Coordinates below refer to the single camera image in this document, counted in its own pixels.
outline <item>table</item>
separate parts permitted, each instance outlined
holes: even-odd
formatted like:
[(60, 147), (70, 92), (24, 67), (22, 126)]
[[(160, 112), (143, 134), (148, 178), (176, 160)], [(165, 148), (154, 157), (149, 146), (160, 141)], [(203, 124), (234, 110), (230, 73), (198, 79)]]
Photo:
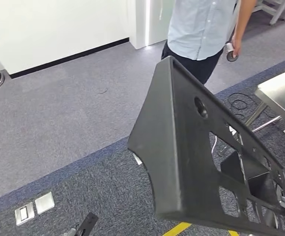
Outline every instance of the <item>table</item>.
[(285, 73), (259, 85), (255, 94), (262, 102), (246, 122), (247, 126), (249, 126), (267, 106), (285, 120)]

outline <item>light blue shirt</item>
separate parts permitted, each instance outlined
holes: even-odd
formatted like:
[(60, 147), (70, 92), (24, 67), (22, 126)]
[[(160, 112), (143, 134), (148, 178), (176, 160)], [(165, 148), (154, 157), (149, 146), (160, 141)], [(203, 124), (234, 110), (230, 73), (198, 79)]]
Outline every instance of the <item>light blue shirt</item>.
[(229, 40), (236, 0), (176, 0), (167, 45), (184, 58), (204, 60)]

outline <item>white wall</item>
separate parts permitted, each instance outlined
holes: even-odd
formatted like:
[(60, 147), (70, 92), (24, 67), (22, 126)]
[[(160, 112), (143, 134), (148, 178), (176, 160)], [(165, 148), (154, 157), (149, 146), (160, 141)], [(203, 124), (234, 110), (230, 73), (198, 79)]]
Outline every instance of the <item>white wall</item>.
[(0, 62), (13, 74), (129, 36), (127, 0), (0, 0)]
[(129, 0), (130, 41), (136, 49), (167, 38), (174, 0)]
[(149, 45), (167, 38), (173, 5), (174, 0), (151, 0)]

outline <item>hole in panel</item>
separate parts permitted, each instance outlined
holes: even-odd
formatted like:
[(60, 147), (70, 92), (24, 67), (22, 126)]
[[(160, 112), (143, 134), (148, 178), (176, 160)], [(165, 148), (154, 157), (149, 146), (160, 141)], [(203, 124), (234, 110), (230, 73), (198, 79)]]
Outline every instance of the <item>hole in panel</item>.
[(278, 228), (278, 220), (274, 212), (264, 206), (262, 206), (262, 212), (267, 226), (274, 229)]
[(219, 187), (219, 194), (220, 196), (221, 205), (225, 214), (238, 217), (237, 201), (233, 192)]
[(256, 209), (256, 203), (250, 201), (249, 199), (246, 200), (247, 203), (247, 216), (249, 217), (249, 220), (251, 222), (255, 222), (255, 223), (259, 223), (259, 219), (256, 214)]
[(285, 217), (283, 215), (278, 216), (279, 229), (285, 231)]
[(229, 125), (227, 122), (225, 122), (225, 126), (227, 126), (229, 129), (229, 131), (232, 134), (234, 139), (235, 139), (238, 143), (243, 145), (243, 139), (242, 139), (241, 135), (237, 130), (231, 127), (231, 125)]
[(244, 164), (244, 173), (249, 187), (250, 193), (256, 198), (276, 204), (276, 190), (272, 182), (271, 172), (249, 153), (242, 150), (242, 159)]
[(277, 183), (274, 179), (273, 180), (274, 189), (276, 190), (277, 196), (278, 197), (278, 200), (280, 199), (281, 196), (284, 196), (283, 189), (280, 186), (278, 183)]
[(268, 168), (268, 170), (271, 170), (271, 169), (271, 165), (270, 164), (270, 162), (268, 161), (268, 159), (267, 159), (265, 156), (264, 156), (264, 159), (262, 161), (262, 164), (265, 165), (266, 168)]
[(208, 111), (206, 106), (198, 97), (195, 97), (194, 99), (194, 106), (196, 107), (197, 111), (203, 118), (208, 117)]
[[(210, 141), (213, 163), (218, 171), (245, 184), (240, 156), (237, 150), (219, 137), (216, 141), (216, 135), (212, 132), (210, 133)], [(220, 156), (219, 153), (225, 148), (226, 150)]]

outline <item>black cable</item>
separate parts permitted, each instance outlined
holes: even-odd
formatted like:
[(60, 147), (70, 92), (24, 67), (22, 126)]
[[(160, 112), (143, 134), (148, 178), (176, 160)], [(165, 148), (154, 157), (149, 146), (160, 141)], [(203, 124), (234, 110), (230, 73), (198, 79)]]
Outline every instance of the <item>black cable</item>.
[[(248, 108), (248, 104), (247, 102), (244, 101), (244, 100), (242, 100), (242, 99), (234, 99), (234, 100), (231, 100), (231, 97), (233, 97), (234, 95), (241, 95), (241, 96), (244, 96), (244, 97), (247, 97), (249, 99), (250, 99), (251, 101), (253, 101), (255, 105), (259, 106), (259, 104), (254, 100), (253, 97), (251, 96), (249, 96), (247, 94), (244, 94), (244, 93), (241, 93), (241, 92), (234, 92), (232, 94), (231, 94), (230, 96), (228, 96), (227, 98), (227, 101), (230, 104), (230, 109), (233, 112), (233, 110), (236, 110), (236, 111), (242, 111), (242, 110), (246, 110)], [(240, 120), (243, 120), (245, 119), (245, 116), (244, 115), (242, 115), (242, 114), (239, 114), (239, 113), (235, 113), (234, 112), (235, 116), (237, 116), (237, 118), (239, 118), (240, 116)], [(268, 115), (268, 113), (267, 113), (266, 111), (264, 111), (265, 114), (266, 114), (268, 117), (269, 118), (275, 118), (276, 116), (271, 116), (271, 115)]]

